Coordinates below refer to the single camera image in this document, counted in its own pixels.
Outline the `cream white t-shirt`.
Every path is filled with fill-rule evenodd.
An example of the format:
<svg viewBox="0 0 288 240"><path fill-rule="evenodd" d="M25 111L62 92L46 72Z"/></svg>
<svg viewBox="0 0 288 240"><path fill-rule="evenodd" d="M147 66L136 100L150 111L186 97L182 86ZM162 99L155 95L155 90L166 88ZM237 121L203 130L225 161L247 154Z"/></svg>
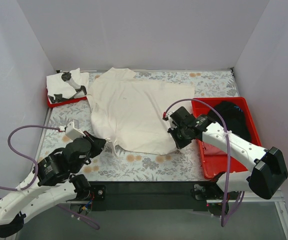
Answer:
<svg viewBox="0 0 288 240"><path fill-rule="evenodd" d="M89 85L93 132L129 152L170 154L177 148L163 113L172 103L194 96L191 84L139 79L128 68L112 67Z"/></svg>

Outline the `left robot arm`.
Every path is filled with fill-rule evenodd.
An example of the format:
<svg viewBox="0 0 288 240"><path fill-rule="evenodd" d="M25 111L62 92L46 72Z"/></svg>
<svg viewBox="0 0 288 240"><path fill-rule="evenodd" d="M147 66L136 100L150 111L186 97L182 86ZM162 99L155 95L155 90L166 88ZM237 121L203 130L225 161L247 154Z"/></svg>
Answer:
<svg viewBox="0 0 288 240"><path fill-rule="evenodd" d="M41 160L16 191L0 199L0 238L12 236L32 218L62 202L92 199L91 185L79 171L105 144L106 140L85 134Z"/></svg>

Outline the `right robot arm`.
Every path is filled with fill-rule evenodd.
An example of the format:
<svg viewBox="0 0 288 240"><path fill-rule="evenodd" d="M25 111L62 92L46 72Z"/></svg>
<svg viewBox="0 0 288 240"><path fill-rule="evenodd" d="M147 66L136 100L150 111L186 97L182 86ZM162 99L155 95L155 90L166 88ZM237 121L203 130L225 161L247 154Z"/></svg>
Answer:
<svg viewBox="0 0 288 240"><path fill-rule="evenodd" d="M183 106L164 113L162 118L169 122L168 133L178 149L199 140L227 153L246 168L243 172L227 172L210 186L211 195L216 199L223 198L228 192L253 192L269 200L288 178L284 155L276 147L266 149L254 145L225 130L205 114L195 117Z"/></svg>

